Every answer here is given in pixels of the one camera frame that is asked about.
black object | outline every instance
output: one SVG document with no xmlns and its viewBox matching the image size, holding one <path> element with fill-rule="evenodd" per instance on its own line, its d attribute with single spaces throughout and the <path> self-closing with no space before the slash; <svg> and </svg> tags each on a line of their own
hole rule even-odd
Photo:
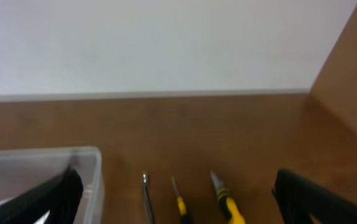
<svg viewBox="0 0 357 224">
<path fill-rule="evenodd" d="M 285 224 L 312 224 L 310 215 L 321 223 L 357 223 L 357 205 L 290 170 L 278 171 L 272 193 Z"/>
<path fill-rule="evenodd" d="M 68 168 L 63 174 L 0 205 L 0 224 L 33 224 L 48 211 L 45 224 L 71 224 L 82 193 L 80 176 Z"/>
</svg>

screwdriver handle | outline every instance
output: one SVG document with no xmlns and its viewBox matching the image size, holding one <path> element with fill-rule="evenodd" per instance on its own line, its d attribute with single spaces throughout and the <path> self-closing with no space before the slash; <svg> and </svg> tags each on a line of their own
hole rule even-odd
<svg viewBox="0 0 357 224">
<path fill-rule="evenodd" d="M 240 214 L 234 199 L 232 199 L 227 189 L 222 189 L 217 193 L 217 201 L 224 217 L 229 224 L 246 224 L 244 217 Z"/>
<path fill-rule="evenodd" d="M 181 224 L 193 224 L 192 217 L 186 210 L 186 206 L 182 197 L 177 198 L 177 204 L 179 208 L 179 218 L 181 220 Z"/>
</svg>

white wall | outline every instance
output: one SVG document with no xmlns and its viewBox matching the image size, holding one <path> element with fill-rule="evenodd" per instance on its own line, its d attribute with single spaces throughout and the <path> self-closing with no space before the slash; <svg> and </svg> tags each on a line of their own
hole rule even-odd
<svg viewBox="0 0 357 224">
<path fill-rule="evenodd" d="M 357 0 L 0 0 L 0 95 L 309 90 Z"/>
</svg>

baseboard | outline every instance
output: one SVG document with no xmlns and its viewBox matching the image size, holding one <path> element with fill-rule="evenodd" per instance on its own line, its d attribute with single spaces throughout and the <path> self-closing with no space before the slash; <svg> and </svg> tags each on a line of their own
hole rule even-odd
<svg viewBox="0 0 357 224">
<path fill-rule="evenodd" d="M 44 95 L 0 95 L 0 102 L 101 100 L 118 98 L 162 98 L 181 96 L 239 96 L 273 94 L 307 94 L 309 89 L 288 90 L 211 90 L 211 91 L 146 91 L 129 93 L 69 93 Z"/>
</svg>

plastic container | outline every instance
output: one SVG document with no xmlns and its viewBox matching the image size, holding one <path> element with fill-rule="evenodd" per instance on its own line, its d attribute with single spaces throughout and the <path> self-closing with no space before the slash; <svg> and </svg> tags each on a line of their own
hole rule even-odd
<svg viewBox="0 0 357 224">
<path fill-rule="evenodd" d="M 0 201 L 19 196 L 63 172 L 69 164 L 73 164 L 84 186 L 74 223 L 100 223 L 105 189 L 97 147 L 0 151 Z"/>
</svg>

